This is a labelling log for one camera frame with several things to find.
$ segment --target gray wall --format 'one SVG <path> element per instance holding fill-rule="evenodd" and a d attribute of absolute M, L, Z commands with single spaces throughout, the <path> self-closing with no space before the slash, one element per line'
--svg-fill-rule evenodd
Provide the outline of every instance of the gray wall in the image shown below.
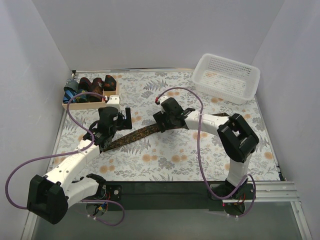
<path fill-rule="evenodd" d="M 0 0 L 0 29 L 0 239 L 17 240 L 28 211 L 8 203 L 5 181 L 19 164 L 52 152 L 70 70 L 31 0 Z M 47 166 L 30 164 L 12 178 L 17 204 L 26 205 L 31 178 Z"/>
<path fill-rule="evenodd" d="M 250 64 L 284 0 L 33 0 L 74 70 Z"/>
<path fill-rule="evenodd" d="M 286 0 L 253 65 L 257 97 L 284 176 L 320 239 L 320 2 Z"/>

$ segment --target purple cable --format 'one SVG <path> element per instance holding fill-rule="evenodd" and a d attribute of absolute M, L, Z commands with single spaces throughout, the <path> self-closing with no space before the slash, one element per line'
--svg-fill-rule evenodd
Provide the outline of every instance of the purple cable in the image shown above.
<path fill-rule="evenodd" d="M 218 195 L 216 195 L 216 194 L 212 191 L 212 189 L 211 189 L 211 187 L 210 187 L 210 185 L 209 185 L 209 183 L 208 183 L 208 181 L 207 181 L 207 179 L 206 179 L 206 176 L 205 176 L 205 173 L 204 173 L 204 169 L 203 169 L 203 167 L 202 167 L 201 153 L 200 153 L 201 120 L 202 120 L 202 112 L 203 112 L 203 110 L 204 110 L 204 104 L 203 104 L 202 100 L 200 99 L 200 97 L 199 97 L 195 92 L 191 91 L 190 89 L 188 89 L 188 88 L 186 88 L 186 87 L 181 87 L 181 86 L 171 87 L 171 88 L 165 90 L 163 93 L 161 93 L 161 94 L 157 97 L 157 99 L 159 99 L 159 98 L 160 98 L 163 94 L 165 94 L 166 92 L 168 92 L 168 91 L 170 91 L 170 90 L 173 90 L 173 89 L 183 89 L 183 90 L 186 90 L 186 91 L 192 93 L 192 94 L 199 100 L 199 102 L 200 102 L 200 104 L 201 104 L 200 115 L 199 115 L 198 134 L 197 134 L 197 139 L 196 139 L 196 148 L 197 148 L 197 156 L 198 156 L 199 168 L 200 168 L 200 172 L 201 172 L 201 175 L 202 175 L 202 178 L 203 178 L 203 182 L 204 182 L 206 188 L 208 189 L 208 191 L 211 193 L 211 195 L 214 196 L 216 199 L 219 199 L 219 200 L 228 199 L 228 198 L 230 198 L 233 194 L 235 194 L 235 192 L 239 189 L 239 187 L 242 185 L 242 183 L 246 180 L 246 178 L 247 178 L 248 176 L 250 176 L 250 178 L 252 179 L 252 183 L 253 183 L 253 186 L 254 186 L 254 197 L 253 197 L 253 200 L 252 200 L 251 205 L 249 206 L 248 210 L 247 210 L 245 213 L 243 213 L 242 215 L 239 215 L 238 217 L 243 217 L 243 216 L 245 216 L 245 215 L 249 212 L 249 210 L 252 208 L 253 203 L 255 202 L 255 197 L 256 197 L 256 183 L 255 183 L 254 178 L 252 177 L 251 174 L 247 174 L 247 175 L 243 176 L 243 178 L 241 179 L 241 181 L 239 182 L 239 184 L 235 187 L 235 189 L 234 189 L 230 194 L 228 194 L 227 196 L 218 196 Z"/>
<path fill-rule="evenodd" d="M 90 217 L 92 217 L 93 219 L 95 218 L 96 220 L 98 220 L 99 222 L 101 222 L 101 223 L 103 223 L 103 224 L 105 224 L 105 225 L 115 227 L 115 226 L 119 225 L 120 223 L 122 223 L 123 220 L 125 219 L 126 211 L 125 211 L 124 207 L 123 207 L 120 203 L 118 203 L 118 202 L 116 202 L 116 201 L 111 201 L 111 200 L 87 200 L 87 199 L 83 199 L 83 200 L 81 200 L 81 202 L 84 202 L 84 203 L 110 203 L 110 204 L 118 205 L 118 206 L 121 208 L 121 210 L 122 210 L 122 217 L 121 217 L 121 219 L 120 219 L 117 223 L 109 223 L 109 222 L 107 222 L 107 221 L 105 221 L 105 220 L 102 220 L 101 218 L 98 218 L 98 217 L 95 217 L 95 216 L 93 216 L 93 215 L 90 215 Z"/>
<path fill-rule="evenodd" d="M 77 120 L 75 120 L 74 117 L 73 117 L 73 116 L 71 115 L 71 113 L 70 113 L 70 110 L 69 110 L 69 105 L 70 105 L 70 103 L 72 102 L 73 99 L 75 99 L 76 97 L 79 97 L 79 96 L 81 96 L 81 95 L 95 95 L 95 96 L 102 97 L 102 98 L 105 98 L 105 97 L 102 96 L 102 95 L 100 95 L 100 94 L 98 94 L 98 93 L 94 93 L 94 92 L 83 92 L 83 93 L 79 93 L 79 94 L 73 96 L 73 97 L 68 101 L 68 104 L 67 104 L 67 106 L 66 106 L 66 112 L 67 112 L 67 114 L 69 115 L 69 117 L 72 119 L 72 121 L 74 121 L 75 124 L 77 124 L 80 128 L 82 128 L 83 130 L 87 131 L 87 132 L 91 135 L 92 141 L 91 141 L 91 143 L 90 143 L 88 146 L 86 146 L 86 147 L 84 147 L 84 148 L 81 149 L 81 151 L 83 152 L 83 151 L 87 150 L 88 148 L 90 148 L 90 147 L 94 144 L 94 142 L 95 142 L 95 136 L 93 135 L 93 133 L 92 133 L 90 130 L 86 129 L 86 128 L 85 128 L 84 126 L 82 126 Z M 78 153 L 78 151 L 71 151 L 71 152 L 66 152 L 66 153 L 59 153 L 59 154 L 48 155 L 48 156 L 41 156 L 41 157 L 33 158 L 33 159 L 31 159 L 31 160 L 28 160 L 28 161 L 20 164 L 19 166 L 17 166 L 17 167 L 10 173 L 10 175 L 8 176 L 8 178 L 7 178 L 6 182 L 5 182 L 5 196 L 6 196 L 6 199 L 8 199 L 9 203 L 10 203 L 12 206 L 14 206 L 14 207 L 16 207 L 16 208 L 18 208 L 18 209 L 26 210 L 27 208 L 26 208 L 25 206 L 20 206 L 20 205 L 14 203 L 14 202 L 12 201 L 10 195 L 9 195 L 9 182 L 10 182 L 12 176 L 16 173 L 16 171 L 18 171 L 18 170 L 19 170 L 20 168 L 22 168 L 23 166 L 25 166 L 25 165 L 27 165 L 27 164 L 30 164 L 30 163 L 33 163 L 33 162 L 38 161 L 38 160 L 50 159 L 50 158 L 56 158 L 56 157 L 62 157 L 62 156 L 72 155 L 72 154 L 77 154 L 77 153 Z"/>

